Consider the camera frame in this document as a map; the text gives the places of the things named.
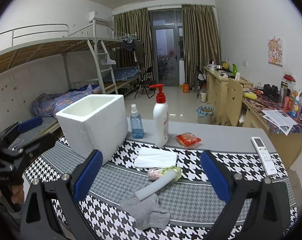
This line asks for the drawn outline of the grey sock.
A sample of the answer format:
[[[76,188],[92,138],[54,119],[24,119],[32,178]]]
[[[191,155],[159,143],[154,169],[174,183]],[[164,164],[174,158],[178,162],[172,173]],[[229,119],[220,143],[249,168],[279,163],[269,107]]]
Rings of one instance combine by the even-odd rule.
[[[121,201],[120,207],[135,219],[138,230],[164,230],[171,217],[170,212],[159,204],[158,195],[155,193],[144,200],[132,196]]]

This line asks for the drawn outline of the white foam roll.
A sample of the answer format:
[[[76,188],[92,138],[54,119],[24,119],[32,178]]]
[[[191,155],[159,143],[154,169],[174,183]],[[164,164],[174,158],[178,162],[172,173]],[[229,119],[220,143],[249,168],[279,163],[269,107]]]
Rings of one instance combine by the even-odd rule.
[[[168,171],[166,174],[164,174],[161,178],[158,180],[152,182],[148,186],[136,191],[134,193],[134,196],[139,200],[142,201],[145,198],[148,198],[152,194],[156,193],[160,189],[162,189],[164,186],[166,186],[168,183],[170,183],[172,180],[174,180],[174,177],[176,176],[176,172],[174,170]]]

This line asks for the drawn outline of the white towel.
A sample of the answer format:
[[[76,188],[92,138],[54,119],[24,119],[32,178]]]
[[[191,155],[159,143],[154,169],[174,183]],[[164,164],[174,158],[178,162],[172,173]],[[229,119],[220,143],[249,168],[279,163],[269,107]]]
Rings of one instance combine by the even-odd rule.
[[[133,165],[137,168],[167,168],[175,166],[177,158],[176,152],[142,147]]]

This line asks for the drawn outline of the green tissue pack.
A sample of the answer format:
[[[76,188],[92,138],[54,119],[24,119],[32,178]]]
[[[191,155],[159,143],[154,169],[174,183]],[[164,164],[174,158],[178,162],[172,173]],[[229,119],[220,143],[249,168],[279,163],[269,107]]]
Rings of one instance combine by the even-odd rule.
[[[150,168],[148,170],[148,178],[149,180],[158,180],[164,174],[166,174],[168,171],[171,170],[174,170],[176,172],[176,176],[174,177],[174,180],[175,181],[179,180],[182,175],[182,169],[178,166],[171,166],[166,168]]]

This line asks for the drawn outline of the blue plaid quilt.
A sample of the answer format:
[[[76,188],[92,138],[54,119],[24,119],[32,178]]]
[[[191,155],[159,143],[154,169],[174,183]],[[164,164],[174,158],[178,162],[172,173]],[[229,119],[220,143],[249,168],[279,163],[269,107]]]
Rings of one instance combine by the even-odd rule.
[[[30,111],[35,116],[56,117],[56,113],[71,105],[72,103],[91,94],[100,94],[98,85],[85,85],[79,89],[70,89],[66,93],[39,95],[30,105]]]

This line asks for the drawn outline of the white remote control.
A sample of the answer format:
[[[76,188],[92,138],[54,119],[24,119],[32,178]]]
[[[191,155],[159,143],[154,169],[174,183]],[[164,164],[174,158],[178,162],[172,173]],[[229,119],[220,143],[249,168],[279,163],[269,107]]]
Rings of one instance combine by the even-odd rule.
[[[271,158],[271,155],[269,154],[265,144],[261,140],[260,137],[251,137],[251,142],[254,145],[254,148],[259,155],[260,161],[262,163],[262,166],[265,170],[265,173],[267,176],[274,176],[276,175],[277,169],[274,165],[274,162]]]

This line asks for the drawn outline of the metal bunk bed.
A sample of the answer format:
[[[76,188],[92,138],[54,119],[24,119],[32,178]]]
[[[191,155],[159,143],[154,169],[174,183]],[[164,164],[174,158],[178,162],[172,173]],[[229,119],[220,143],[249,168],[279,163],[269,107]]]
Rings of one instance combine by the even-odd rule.
[[[110,32],[101,37],[95,25],[70,33],[65,23],[36,24],[0,32],[0,131],[32,118],[39,95],[65,93],[88,83],[103,93],[123,82],[113,72],[117,50],[131,35]]]

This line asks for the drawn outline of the white styrofoam box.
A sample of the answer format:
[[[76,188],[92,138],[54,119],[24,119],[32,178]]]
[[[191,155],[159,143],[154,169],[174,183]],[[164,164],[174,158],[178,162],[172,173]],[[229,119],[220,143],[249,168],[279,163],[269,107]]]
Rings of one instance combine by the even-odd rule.
[[[56,113],[73,152],[87,158],[99,150],[106,164],[127,136],[128,122],[124,97],[91,94]]]

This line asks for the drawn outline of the wooden desk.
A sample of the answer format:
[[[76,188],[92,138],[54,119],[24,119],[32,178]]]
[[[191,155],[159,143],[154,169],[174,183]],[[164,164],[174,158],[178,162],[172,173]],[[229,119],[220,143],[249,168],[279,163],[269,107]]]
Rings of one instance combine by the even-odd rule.
[[[244,88],[245,93],[252,93],[257,96],[256,100],[243,97],[243,105],[246,106],[244,126],[247,128],[261,128],[265,131],[276,151],[280,155],[285,168],[290,166],[297,159],[302,149],[302,123],[294,119],[297,123],[292,127],[288,135],[285,135],[280,128],[264,118],[263,110],[280,110],[278,103],[265,95],[258,94],[257,88]]]
[[[206,81],[207,81],[207,101],[211,104],[216,113],[219,111],[225,110],[226,105],[226,96],[227,96],[227,85],[231,78],[228,77],[221,77],[217,70],[210,70],[205,68],[206,72]]]

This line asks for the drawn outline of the white papers on desk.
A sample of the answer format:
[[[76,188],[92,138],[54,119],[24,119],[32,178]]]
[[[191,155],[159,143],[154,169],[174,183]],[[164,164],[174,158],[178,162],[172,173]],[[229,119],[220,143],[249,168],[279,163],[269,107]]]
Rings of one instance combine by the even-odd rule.
[[[298,123],[287,115],[284,111],[280,110],[262,110],[263,118],[270,121],[276,127],[282,131],[285,135],[288,135],[293,126]]]

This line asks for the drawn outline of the red snack packet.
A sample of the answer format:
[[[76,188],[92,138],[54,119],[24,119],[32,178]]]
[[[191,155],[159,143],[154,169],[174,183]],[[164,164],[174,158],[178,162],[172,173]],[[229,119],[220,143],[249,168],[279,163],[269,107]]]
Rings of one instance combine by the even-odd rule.
[[[190,132],[178,134],[175,139],[183,148],[195,148],[201,143],[201,139]]]

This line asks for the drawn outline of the houndstooth table mat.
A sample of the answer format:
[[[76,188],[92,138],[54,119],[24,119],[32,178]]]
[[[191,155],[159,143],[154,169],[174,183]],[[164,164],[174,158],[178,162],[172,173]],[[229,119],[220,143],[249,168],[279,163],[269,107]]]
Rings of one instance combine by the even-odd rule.
[[[104,164],[91,189],[78,208],[84,220],[99,239],[205,239],[226,203],[220,200],[200,165],[203,149],[187,150],[180,147],[164,147],[165,153],[176,155],[176,166],[170,168],[135,167],[139,151],[158,149],[153,144],[126,139],[113,157]],[[237,179],[263,181],[266,173],[256,153],[212,151],[216,161],[225,165]],[[286,186],[289,201],[288,229],[298,218],[293,188],[280,155],[271,153],[276,175],[267,182]],[[25,171],[27,181],[56,181],[85,161],[73,152],[65,137],[38,157]],[[123,201],[133,198],[151,211],[151,203],[145,201],[153,195],[153,202],[170,214],[165,229],[139,230],[136,221],[121,209]],[[137,211],[138,204],[131,207]]]

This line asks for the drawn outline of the blue rimmed trash bin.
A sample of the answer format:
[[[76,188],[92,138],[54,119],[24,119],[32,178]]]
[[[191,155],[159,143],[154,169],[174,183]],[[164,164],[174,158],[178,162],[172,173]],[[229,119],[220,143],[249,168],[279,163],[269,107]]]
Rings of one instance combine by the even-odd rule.
[[[211,106],[200,106],[197,108],[196,113],[198,115],[199,124],[213,124],[215,109]]]

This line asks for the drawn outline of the blue spray bottle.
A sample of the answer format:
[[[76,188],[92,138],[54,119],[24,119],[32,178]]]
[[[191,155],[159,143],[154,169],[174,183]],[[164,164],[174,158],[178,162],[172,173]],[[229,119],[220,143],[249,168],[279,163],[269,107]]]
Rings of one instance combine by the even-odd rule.
[[[143,139],[144,129],[142,119],[135,103],[131,104],[130,126],[133,139]]]

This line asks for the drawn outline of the wooden smiley chair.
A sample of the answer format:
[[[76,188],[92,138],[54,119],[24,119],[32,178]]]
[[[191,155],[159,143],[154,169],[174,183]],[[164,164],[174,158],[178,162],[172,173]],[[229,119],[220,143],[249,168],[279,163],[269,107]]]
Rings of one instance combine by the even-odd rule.
[[[230,79],[227,84],[226,108],[222,125],[239,126],[242,113],[243,86],[236,80]]]

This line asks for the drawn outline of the far wooden desk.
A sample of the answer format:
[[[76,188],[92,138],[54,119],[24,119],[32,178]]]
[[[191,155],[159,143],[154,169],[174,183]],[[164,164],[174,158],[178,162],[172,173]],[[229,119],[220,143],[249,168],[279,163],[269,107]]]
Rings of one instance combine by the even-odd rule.
[[[219,111],[225,110],[226,105],[226,96],[227,96],[227,85],[231,78],[228,77],[221,77],[217,70],[210,70],[205,68],[206,72],[206,81],[207,81],[207,101],[211,104],[216,113]]]

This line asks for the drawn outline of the white air conditioner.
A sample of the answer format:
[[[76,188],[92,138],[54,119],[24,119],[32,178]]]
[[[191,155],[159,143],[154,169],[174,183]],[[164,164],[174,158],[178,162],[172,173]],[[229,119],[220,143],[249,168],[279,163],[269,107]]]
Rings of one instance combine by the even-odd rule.
[[[99,18],[98,13],[96,11],[92,11],[88,14],[88,20],[90,23],[95,22],[97,24],[111,25],[111,21]]]

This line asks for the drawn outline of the black folding chair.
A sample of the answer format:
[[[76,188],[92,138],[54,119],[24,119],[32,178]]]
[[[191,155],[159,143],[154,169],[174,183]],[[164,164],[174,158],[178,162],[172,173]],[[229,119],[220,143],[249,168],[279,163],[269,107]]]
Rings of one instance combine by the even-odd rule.
[[[142,93],[146,92],[147,97],[150,99],[152,98],[155,94],[153,95],[149,95],[147,88],[153,83],[153,74],[154,74],[154,68],[153,67],[149,67],[144,74],[142,75],[142,77],[140,78],[140,80],[137,83],[137,90],[134,96],[134,99],[136,98],[138,93]]]

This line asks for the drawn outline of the white red pump bottle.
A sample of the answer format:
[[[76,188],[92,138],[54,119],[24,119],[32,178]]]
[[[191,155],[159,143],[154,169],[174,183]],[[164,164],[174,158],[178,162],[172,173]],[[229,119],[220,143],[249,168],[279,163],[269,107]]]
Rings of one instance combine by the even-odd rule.
[[[168,104],[166,102],[166,96],[163,92],[163,84],[151,85],[150,88],[156,88],[158,93],[156,94],[156,103],[153,109],[153,121],[154,121],[154,144],[162,148],[169,138],[169,114]]]

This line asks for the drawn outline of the green spray bottle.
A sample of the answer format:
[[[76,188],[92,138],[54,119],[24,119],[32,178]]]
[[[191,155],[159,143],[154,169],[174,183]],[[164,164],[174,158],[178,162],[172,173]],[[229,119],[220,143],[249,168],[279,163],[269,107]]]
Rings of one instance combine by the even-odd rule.
[[[236,75],[236,73],[237,73],[237,66],[234,63],[232,64],[232,73],[234,75]]]

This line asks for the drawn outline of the orange bag on floor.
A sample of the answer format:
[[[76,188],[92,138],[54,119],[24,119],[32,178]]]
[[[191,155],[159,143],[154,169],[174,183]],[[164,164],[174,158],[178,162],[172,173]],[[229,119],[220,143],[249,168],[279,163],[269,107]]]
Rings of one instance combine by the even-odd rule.
[[[183,91],[183,93],[189,93],[189,92],[190,92],[189,84],[184,83],[184,84],[182,85],[182,91]]]

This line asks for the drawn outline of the brown curtain left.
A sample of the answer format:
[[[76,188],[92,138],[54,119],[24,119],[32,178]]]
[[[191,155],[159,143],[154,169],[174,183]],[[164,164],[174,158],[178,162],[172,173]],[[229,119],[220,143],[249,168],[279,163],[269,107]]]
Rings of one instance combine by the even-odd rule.
[[[114,15],[114,34],[123,41],[118,53],[121,67],[138,66],[144,74],[153,66],[153,44],[148,9],[135,9]]]

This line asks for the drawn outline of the brown curtain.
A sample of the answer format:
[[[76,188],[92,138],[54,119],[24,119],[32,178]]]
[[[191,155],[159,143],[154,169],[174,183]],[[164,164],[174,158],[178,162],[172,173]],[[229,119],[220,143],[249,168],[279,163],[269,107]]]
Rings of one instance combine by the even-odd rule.
[[[221,62],[218,24],[211,5],[182,5],[185,81],[192,83],[197,67]]]
[[[121,67],[138,66],[144,74],[153,66],[153,44],[148,9],[135,9],[114,15],[114,34],[123,41],[118,53]]]

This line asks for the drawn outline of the anime girl poster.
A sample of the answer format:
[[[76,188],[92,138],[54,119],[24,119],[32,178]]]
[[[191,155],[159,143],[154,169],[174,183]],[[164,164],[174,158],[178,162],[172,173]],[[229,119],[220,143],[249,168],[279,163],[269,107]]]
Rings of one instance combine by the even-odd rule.
[[[283,65],[283,44],[281,38],[275,36],[268,40],[268,62],[279,66]]]

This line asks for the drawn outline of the glass balcony door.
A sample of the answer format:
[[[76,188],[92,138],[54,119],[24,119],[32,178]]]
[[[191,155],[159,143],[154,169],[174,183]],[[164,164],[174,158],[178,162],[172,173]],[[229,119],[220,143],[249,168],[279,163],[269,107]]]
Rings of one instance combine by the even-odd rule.
[[[166,86],[184,83],[184,45],[180,8],[149,12],[155,78]]]

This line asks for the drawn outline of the brown curtain right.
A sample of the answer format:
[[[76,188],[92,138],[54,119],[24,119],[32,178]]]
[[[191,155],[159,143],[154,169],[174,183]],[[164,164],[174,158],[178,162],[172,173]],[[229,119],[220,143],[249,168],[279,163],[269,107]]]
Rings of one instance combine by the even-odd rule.
[[[221,62],[218,24],[211,5],[182,5],[185,81],[192,83],[197,67]]]

